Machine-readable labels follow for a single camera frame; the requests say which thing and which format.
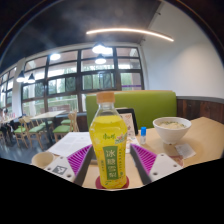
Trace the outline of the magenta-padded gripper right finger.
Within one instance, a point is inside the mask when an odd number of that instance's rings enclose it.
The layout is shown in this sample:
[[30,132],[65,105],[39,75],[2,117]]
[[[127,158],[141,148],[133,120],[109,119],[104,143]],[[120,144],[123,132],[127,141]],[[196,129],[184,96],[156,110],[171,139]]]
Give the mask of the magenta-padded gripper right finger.
[[143,185],[150,184],[182,169],[166,153],[155,154],[142,146],[131,144],[130,154]]

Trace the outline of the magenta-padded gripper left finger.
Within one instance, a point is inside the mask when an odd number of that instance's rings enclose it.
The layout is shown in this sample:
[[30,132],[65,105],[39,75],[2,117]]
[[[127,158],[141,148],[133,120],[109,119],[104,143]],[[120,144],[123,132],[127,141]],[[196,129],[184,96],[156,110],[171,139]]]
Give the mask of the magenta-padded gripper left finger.
[[81,186],[92,156],[93,147],[88,145],[67,157],[59,156],[45,168],[45,171]]

